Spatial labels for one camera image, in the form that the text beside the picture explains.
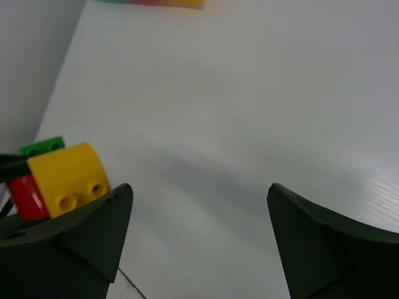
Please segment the multicolour lego assembly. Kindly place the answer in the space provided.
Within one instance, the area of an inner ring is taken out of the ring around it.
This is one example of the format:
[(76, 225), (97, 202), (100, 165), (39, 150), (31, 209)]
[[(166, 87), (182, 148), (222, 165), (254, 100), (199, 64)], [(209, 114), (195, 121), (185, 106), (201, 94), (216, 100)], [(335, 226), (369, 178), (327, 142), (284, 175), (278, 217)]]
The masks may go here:
[(87, 142), (65, 146), (60, 136), (2, 154), (1, 182), (26, 222), (58, 217), (110, 190), (94, 148)]

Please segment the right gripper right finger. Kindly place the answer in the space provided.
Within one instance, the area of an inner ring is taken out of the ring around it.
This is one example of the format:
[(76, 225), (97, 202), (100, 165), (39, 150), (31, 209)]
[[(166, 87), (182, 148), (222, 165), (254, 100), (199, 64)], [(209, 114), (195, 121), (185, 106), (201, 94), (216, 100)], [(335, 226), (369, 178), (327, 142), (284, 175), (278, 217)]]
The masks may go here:
[(267, 206), (291, 298), (398, 298), (398, 234), (274, 183)]

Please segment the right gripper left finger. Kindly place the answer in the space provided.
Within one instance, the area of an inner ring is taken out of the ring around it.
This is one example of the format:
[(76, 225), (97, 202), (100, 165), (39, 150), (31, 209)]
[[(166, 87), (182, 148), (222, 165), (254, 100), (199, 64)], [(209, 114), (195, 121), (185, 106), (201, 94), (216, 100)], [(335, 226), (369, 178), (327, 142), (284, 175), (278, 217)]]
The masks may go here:
[(59, 217), (1, 219), (1, 298), (105, 298), (115, 281), (133, 190), (124, 183)]

